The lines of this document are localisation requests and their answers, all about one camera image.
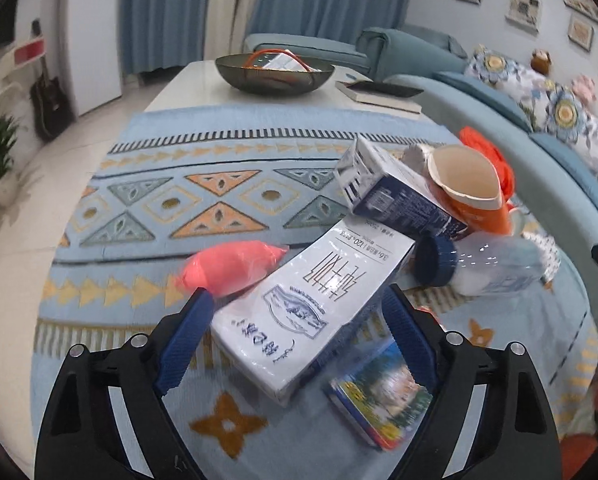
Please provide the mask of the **tiger playing card box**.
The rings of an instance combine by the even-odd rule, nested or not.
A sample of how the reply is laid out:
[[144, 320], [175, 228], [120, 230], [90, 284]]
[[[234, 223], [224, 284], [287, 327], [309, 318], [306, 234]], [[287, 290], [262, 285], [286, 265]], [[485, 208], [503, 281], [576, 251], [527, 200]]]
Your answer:
[[391, 339], [349, 360], [325, 393], [369, 445], [382, 451], [412, 440], [431, 401]]

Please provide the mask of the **blue sofa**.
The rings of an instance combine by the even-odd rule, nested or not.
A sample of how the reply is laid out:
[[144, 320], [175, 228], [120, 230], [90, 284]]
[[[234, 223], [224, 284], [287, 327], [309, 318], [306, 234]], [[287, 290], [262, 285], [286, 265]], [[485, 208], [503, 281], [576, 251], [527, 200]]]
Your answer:
[[534, 133], [504, 93], [466, 76], [472, 54], [456, 40], [421, 26], [370, 27], [354, 44], [324, 38], [252, 34], [244, 52], [282, 49], [354, 68], [374, 81], [421, 89], [416, 101], [433, 122], [458, 133], [472, 127], [512, 166], [516, 193], [575, 263], [598, 326], [598, 180], [581, 158], [549, 133]]

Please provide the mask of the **small red white cup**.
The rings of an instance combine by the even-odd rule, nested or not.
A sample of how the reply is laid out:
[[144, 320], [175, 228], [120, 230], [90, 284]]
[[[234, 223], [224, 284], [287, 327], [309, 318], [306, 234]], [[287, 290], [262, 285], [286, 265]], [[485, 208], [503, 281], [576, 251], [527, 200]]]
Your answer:
[[529, 210], [522, 203], [514, 202], [514, 200], [508, 200], [506, 207], [508, 207], [511, 235], [520, 236], [524, 232]]

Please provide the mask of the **orange red plastic bag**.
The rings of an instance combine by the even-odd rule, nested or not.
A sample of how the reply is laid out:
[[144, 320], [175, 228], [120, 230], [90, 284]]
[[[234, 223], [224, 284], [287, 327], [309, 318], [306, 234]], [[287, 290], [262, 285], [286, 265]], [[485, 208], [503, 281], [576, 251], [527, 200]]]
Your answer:
[[515, 193], [515, 174], [500, 150], [472, 127], [462, 128], [459, 139], [467, 148], [479, 152], [491, 162], [499, 178], [503, 198], [505, 202], [510, 200]]

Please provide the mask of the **floral sofa cushion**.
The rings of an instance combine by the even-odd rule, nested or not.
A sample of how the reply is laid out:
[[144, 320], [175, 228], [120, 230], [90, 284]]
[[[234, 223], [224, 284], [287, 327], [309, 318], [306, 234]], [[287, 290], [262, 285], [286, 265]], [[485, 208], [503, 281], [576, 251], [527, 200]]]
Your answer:
[[534, 133], [549, 133], [573, 150], [598, 180], [598, 117], [572, 87], [559, 84], [512, 58], [477, 48], [464, 74], [511, 98]]

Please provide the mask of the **orange paper cup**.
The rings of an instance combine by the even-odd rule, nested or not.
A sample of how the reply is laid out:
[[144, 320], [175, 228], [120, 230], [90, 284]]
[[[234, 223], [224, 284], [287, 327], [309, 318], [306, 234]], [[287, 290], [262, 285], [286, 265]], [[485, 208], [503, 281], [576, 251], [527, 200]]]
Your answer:
[[428, 156], [427, 171], [471, 230], [512, 233], [497, 170], [485, 155], [465, 145], [441, 146]]

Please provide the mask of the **pink pig plush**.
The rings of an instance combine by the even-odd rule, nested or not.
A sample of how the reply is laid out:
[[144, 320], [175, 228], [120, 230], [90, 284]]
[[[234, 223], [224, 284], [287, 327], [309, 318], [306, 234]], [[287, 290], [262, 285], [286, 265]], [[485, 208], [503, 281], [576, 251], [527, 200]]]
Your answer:
[[572, 93], [584, 106], [590, 106], [596, 102], [596, 84], [591, 77], [581, 74], [572, 80], [570, 86]]

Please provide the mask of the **brown monkey plush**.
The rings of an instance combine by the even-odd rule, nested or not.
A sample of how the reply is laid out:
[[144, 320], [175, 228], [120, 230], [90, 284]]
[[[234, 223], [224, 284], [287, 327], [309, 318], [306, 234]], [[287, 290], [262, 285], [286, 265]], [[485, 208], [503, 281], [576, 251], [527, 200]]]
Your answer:
[[531, 54], [530, 66], [535, 72], [549, 76], [552, 66], [551, 55], [546, 50], [534, 49]]

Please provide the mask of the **book under black tray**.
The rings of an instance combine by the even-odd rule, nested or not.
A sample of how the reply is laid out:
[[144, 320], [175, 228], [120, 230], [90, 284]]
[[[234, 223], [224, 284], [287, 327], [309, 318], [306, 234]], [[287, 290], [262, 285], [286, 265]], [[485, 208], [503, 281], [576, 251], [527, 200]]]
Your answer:
[[336, 81], [335, 87], [353, 102], [413, 114], [421, 113], [421, 105], [415, 102], [415, 98], [421, 94], [421, 89], [362, 80]]

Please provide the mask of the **black guitar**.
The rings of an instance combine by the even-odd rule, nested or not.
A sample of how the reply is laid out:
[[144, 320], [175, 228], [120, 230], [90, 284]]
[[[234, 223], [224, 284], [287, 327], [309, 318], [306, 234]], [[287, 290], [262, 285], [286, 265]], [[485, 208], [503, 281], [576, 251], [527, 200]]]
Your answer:
[[46, 54], [38, 60], [40, 73], [30, 89], [34, 111], [34, 127], [43, 142], [52, 142], [74, 122], [74, 114], [67, 94], [57, 77], [50, 78]]

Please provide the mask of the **dark round bowl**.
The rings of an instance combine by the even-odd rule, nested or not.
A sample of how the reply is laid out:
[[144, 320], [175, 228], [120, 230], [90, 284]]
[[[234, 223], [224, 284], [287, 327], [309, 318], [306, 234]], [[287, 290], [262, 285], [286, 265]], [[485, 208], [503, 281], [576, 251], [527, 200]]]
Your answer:
[[231, 87], [257, 96], [302, 96], [335, 72], [331, 63], [282, 49], [224, 55], [214, 65]]

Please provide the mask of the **white refrigerator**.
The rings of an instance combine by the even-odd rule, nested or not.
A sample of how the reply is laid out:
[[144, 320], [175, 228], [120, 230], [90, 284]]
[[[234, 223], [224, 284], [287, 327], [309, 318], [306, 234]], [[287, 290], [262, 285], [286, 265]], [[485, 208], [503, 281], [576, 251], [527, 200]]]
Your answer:
[[119, 0], [61, 0], [68, 92], [76, 116], [122, 96]]

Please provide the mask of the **blue curtains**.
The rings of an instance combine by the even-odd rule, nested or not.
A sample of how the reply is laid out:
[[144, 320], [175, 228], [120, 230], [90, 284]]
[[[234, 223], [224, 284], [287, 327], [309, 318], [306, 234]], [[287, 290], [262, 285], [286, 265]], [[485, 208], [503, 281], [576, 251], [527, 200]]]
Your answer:
[[237, 53], [252, 34], [352, 44], [363, 29], [395, 28], [409, 0], [119, 0], [124, 74]]

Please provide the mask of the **newspaper picture frame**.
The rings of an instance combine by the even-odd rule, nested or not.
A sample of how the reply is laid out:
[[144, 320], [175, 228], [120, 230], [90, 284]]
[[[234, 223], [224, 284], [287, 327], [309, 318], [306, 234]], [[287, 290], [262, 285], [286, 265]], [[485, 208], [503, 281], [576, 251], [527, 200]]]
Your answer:
[[541, 1], [508, 0], [508, 10], [505, 18], [506, 21], [528, 30], [528, 32], [538, 32], [541, 18]]

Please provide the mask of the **white red wall shelf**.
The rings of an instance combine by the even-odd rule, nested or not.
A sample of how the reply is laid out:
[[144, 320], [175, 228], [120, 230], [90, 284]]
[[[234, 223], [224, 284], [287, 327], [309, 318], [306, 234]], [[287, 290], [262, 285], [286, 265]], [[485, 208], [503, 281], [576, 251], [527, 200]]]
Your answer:
[[14, 46], [0, 58], [0, 78], [5, 78], [15, 70], [20, 70], [45, 55], [43, 36], [33, 38], [24, 44]]

